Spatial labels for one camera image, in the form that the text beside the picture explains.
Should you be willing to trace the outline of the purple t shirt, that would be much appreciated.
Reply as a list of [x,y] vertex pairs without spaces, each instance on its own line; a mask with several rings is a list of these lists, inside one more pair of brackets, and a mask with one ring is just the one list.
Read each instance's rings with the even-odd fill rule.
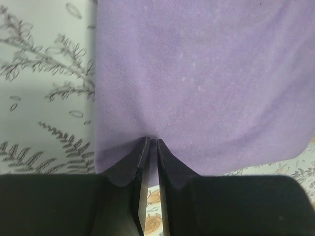
[[315,133],[312,0],[100,0],[95,170],[142,137],[201,175],[288,160]]

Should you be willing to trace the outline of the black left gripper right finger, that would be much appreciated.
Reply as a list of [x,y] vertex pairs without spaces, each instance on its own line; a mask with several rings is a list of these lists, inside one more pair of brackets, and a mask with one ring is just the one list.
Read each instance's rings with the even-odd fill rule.
[[157,142],[166,236],[312,236],[315,212],[288,176],[201,176]]

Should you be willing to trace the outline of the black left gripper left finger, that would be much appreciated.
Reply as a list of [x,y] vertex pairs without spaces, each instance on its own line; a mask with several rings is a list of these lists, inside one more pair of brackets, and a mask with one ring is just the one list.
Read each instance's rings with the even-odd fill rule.
[[101,174],[2,175],[3,236],[141,236],[150,138]]

